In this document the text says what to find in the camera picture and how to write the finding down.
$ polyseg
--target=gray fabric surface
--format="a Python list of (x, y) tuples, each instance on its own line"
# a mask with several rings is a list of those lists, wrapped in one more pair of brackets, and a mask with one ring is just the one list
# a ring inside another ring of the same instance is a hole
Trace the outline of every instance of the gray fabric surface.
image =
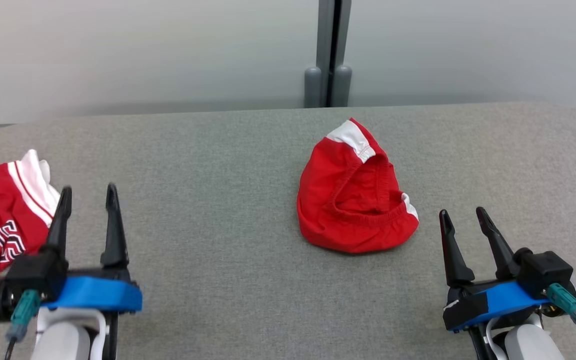
[[(343, 255), (307, 243), (295, 212), (313, 146), (349, 117), (395, 166), (420, 225), (402, 246)], [(94, 266), (115, 182), (144, 310), (123, 316), (119, 357), (473, 359), (445, 330), (438, 213), (478, 280), (494, 262), (475, 207), (515, 250), (556, 251), (576, 284), (576, 110), (473, 104), (103, 116), (0, 130), (0, 163), (29, 148), (73, 187), (67, 258)], [(544, 321), (568, 359), (576, 326)], [(0, 358), (5, 351), (0, 325)], [(32, 335), (14, 351), (27, 359)]]

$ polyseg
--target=teal connector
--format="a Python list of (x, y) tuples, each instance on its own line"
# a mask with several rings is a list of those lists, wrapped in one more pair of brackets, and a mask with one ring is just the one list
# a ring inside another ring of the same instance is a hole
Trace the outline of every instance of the teal connector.
[(546, 296), (551, 303), (570, 315), (570, 319), (576, 324), (576, 297), (560, 284), (551, 284)]
[(6, 340), (21, 342), (26, 336), (30, 320), (37, 315), (42, 299), (37, 290), (25, 290), (14, 308), (10, 317), (10, 328), (6, 333)]

